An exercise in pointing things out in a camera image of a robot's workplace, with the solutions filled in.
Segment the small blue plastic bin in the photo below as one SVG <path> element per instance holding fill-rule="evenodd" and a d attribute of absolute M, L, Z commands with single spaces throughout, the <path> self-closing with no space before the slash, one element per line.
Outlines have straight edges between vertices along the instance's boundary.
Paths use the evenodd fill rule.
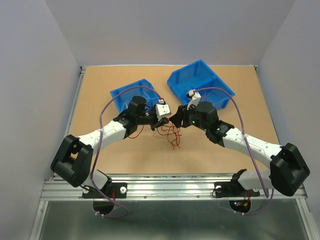
<path fill-rule="evenodd" d="M 151 109 L 151 107 L 159 103 L 158 95 L 155 92 L 141 86 L 154 89 L 153 85 L 148 80 L 141 79 L 110 91 L 111 97 L 114 98 L 116 95 L 124 92 L 129 88 L 137 87 L 121 94 L 114 100 L 115 106 L 119 113 L 128 108 L 129 102 L 132 100 L 134 96 L 140 96 L 145 98 L 147 109 Z"/>

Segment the large blue divided bin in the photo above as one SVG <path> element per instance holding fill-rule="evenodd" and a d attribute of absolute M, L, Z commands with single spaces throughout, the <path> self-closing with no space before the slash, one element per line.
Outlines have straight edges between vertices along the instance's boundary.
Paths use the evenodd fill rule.
<path fill-rule="evenodd" d="M 173 71 L 167 85 L 182 105 L 189 103 L 187 92 L 192 89 L 205 88 L 200 92 L 201 101 L 211 102 L 217 110 L 226 108 L 230 101 L 225 92 L 235 96 L 231 88 L 201 59 Z"/>

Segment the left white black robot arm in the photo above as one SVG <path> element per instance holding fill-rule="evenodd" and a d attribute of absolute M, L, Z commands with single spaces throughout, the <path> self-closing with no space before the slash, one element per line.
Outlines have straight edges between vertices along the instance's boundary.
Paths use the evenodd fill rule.
<path fill-rule="evenodd" d="M 94 189 L 100 197 L 111 193 L 112 180 L 96 169 L 102 149 L 132 135 L 138 126 L 149 125 L 152 130 L 169 122 L 171 109 L 164 100 L 159 100 L 150 110 L 142 96 L 134 96 L 128 107 L 107 125 L 78 137 L 67 135 L 50 165 L 50 169 L 73 187 Z"/>

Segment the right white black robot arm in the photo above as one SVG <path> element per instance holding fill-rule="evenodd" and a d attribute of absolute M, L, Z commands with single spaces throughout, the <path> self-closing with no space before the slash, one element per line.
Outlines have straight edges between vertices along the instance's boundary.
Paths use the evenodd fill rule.
<path fill-rule="evenodd" d="M 170 121 L 178 128 L 197 127 L 212 143 L 253 157 L 266 166 L 263 171 L 241 169 L 235 173 L 227 187 L 235 195 L 265 187 L 292 197 L 310 175 L 294 144 L 278 145 L 243 134 L 232 124 L 220 120 L 216 108 L 207 101 L 179 106 Z"/>

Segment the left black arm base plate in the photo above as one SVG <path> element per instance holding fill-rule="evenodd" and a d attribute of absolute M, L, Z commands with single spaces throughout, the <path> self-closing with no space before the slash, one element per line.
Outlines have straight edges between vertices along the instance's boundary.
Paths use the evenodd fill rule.
<path fill-rule="evenodd" d="M 94 187 L 89 185 L 80 185 L 82 188 L 83 199 L 102 199 L 101 193 Z M 127 197 L 128 184 L 126 182 L 108 181 L 100 191 L 111 199 L 125 199 Z"/>

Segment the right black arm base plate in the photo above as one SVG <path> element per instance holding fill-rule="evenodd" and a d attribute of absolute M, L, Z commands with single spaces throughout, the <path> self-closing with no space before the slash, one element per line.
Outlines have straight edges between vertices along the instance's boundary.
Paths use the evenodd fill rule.
<path fill-rule="evenodd" d="M 244 197 L 259 197 L 259 191 L 245 190 L 239 183 L 231 181 L 221 181 L 214 184 L 211 195 L 216 198 L 244 198 Z"/>

